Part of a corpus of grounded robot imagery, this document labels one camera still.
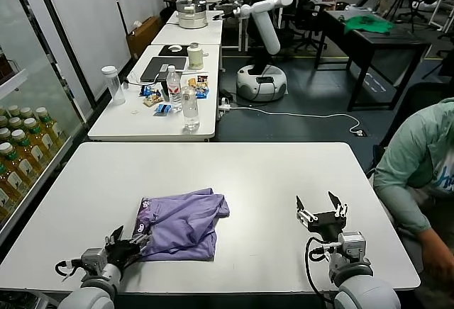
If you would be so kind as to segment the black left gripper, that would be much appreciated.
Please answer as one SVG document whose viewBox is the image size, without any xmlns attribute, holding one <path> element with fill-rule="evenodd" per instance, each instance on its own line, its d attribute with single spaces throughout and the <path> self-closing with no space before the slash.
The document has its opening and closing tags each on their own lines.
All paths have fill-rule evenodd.
<svg viewBox="0 0 454 309">
<path fill-rule="evenodd" d="M 123 226 L 116 228 L 110 235 L 105 236 L 107 263 L 126 265 L 128 260 L 142 252 L 148 245 L 151 234 L 137 234 L 130 240 L 121 240 Z"/>
</svg>

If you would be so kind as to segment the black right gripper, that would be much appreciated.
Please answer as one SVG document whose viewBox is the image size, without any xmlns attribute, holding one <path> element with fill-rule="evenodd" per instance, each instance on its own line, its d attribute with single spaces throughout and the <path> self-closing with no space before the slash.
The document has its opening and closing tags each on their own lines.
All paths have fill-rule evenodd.
<svg viewBox="0 0 454 309">
<path fill-rule="evenodd" d="M 348 204 L 342 203 L 339 197 L 332 192 L 328 192 L 328 197 L 333 204 L 335 211 L 317 213 L 317 220 L 303 205 L 300 197 L 296 196 L 297 217 L 307 224 L 309 232 L 319 234 L 323 240 L 337 240 L 338 235 L 343 232 L 346 226 L 346 213 Z"/>
</svg>

